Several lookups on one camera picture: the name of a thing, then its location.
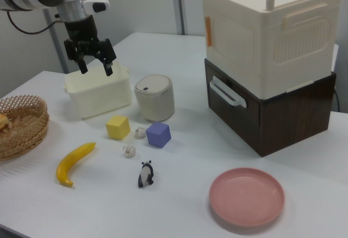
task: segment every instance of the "pink plate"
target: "pink plate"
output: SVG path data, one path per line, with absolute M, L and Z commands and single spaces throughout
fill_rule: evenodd
M 253 168 L 236 168 L 214 180 L 209 200 L 225 221 L 254 227 L 271 222 L 282 212 L 285 195 L 271 175 Z

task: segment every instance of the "yellow banana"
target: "yellow banana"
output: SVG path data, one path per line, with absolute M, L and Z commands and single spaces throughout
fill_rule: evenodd
M 92 152 L 96 143 L 86 143 L 70 152 L 66 157 L 62 159 L 57 167 L 55 174 L 58 181 L 65 186 L 72 187 L 73 182 L 69 180 L 67 173 L 69 169 L 81 158 Z

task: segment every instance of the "dark brown box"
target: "dark brown box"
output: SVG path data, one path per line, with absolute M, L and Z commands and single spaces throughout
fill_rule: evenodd
M 327 130 L 336 74 L 269 99 L 259 99 L 207 59 L 209 107 L 260 156 L 266 156 Z M 243 99 L 247 107 L 231 106 L 209 83 L 216 76 Z

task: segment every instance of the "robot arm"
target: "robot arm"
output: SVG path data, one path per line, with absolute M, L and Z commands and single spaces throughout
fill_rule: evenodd
M 112 74 L 111 65 L 116 59 L 109 39 L 100 41 L 93 14 L 110 8 L 108 0 L 0 0 L 0 9 L 6 11 L 30 11 L 57 7 L 64 22 L 69 39 L 64 41 L 67 56 L 74 60 L 81 73 L 87 72 L 85 55 L 99 59 L 106 74 Z

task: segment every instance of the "purple cube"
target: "purple cube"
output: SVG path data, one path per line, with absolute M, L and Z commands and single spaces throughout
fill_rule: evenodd
M 165 144 L 172 138 L 169 126 L 161 122 L 154 122 L 146 130 L 148 143 L 159 148 L 163 148 Z

